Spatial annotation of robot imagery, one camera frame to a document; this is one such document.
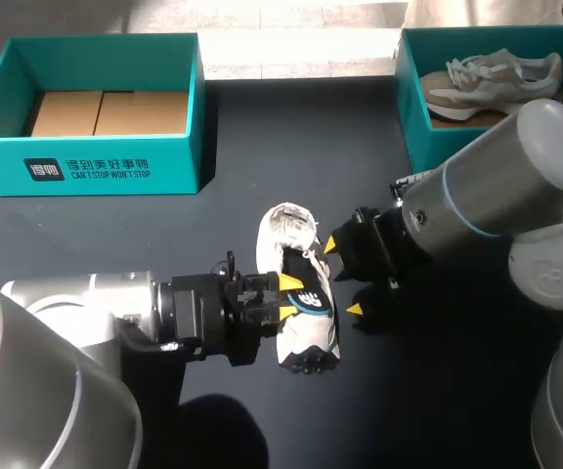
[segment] blue ring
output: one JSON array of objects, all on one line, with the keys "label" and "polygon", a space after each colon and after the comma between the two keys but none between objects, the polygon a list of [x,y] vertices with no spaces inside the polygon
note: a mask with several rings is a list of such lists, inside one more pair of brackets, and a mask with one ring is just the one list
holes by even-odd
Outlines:
[{"label": "blue ring", "polygon": [[459,220],[461,220],[461,222],[464,225],[466,225],[466,227],[468,227],[468,229],[470,231],[476,233],[477,235],[481,235],[481,236],[485,236],[485,237],[500,237],[500,234],[487,233],[487,232],[484,232],[483,230],[480,230],[479,228],[475,227],[472,223],[470,223],[468,220],[466,220],[466,218],[461,214],[461,212],[455,206],[454,200],[451,198],[451,193],[449,192],[449,187],[447,186],[447,166],[449,165],[450,160],[451,159],[448,159],[447,161],[445,161],[445,167],[442,170],[442,189],[445,192],[445,197],[447,198],[447,203],[450,205],[451,209],[457,215],[457,218],[459,218]]}]

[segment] cardboard box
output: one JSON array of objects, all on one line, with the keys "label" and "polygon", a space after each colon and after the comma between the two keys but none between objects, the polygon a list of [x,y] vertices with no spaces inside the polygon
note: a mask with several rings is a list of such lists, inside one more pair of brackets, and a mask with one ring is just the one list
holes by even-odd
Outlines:
[{"label": "cardboard box", "polygon": [[[27,136],[43,92],[177,92],[183,130]],[[0,57],[0,195],[196,193],[205,82],[197,35],[14,37]]]},{"label": "cardboard box", "polygon": [[486,114],[471,119],[469,124],[476,125],[436,124],[427,110],[420,77],[444,70],[445,63],[455,58],[463,60],[502,48],[526,59],[543,58],[556,52],[563,61],[563,25],[404,29],[397,56],[395,89],[414,172],[439,166],[497,120],[495,115]]},{"label": "cardboard box", "polygon": [[42,98],[32,137],[93,135],[101,91],[47,92]]},{"label": "cardboard box", "polygon": [[188,93],[104,93],[95,135],[183,134]]}]

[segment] cardboard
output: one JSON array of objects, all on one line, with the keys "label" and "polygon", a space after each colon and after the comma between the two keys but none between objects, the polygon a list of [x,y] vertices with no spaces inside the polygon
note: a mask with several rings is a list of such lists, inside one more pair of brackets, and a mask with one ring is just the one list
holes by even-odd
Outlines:
[{"label": "cardboard", "polygon": [[95,135],[184,134],[188,93],[104,93]]},{"label": "cardboard", "polygon": [[45,93],[31,136],[93,135],[101,100],[101,91],[50,91]]}]

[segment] shoe sole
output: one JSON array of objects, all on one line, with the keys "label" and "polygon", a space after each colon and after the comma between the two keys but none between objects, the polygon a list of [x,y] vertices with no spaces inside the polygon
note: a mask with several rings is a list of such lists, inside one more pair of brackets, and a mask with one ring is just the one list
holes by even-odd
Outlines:
[{"label": "shoe sole", "polygon": [[436,114],[439,118],[446,118],[452,122],[464,122],[470,119],[473,115],[477,112],[481,112],[482,110],[496,110],[498,112],[502,112],[504,114],[511,114],[522,106],[525,103],[502,103],[496,105],[490,105],[485,107],[470,107],[468,109],[453,109],[450,107],[441,107],[427,103],[427,108]]}]

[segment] floor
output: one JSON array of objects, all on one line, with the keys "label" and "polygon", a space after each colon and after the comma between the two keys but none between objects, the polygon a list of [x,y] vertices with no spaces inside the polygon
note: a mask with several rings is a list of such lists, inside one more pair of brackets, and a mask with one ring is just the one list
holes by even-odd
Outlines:
[{"label": "floor", "polygon": [[394,73],[407,1],[0,0],[19,34],[193,32],[206,79]]}]

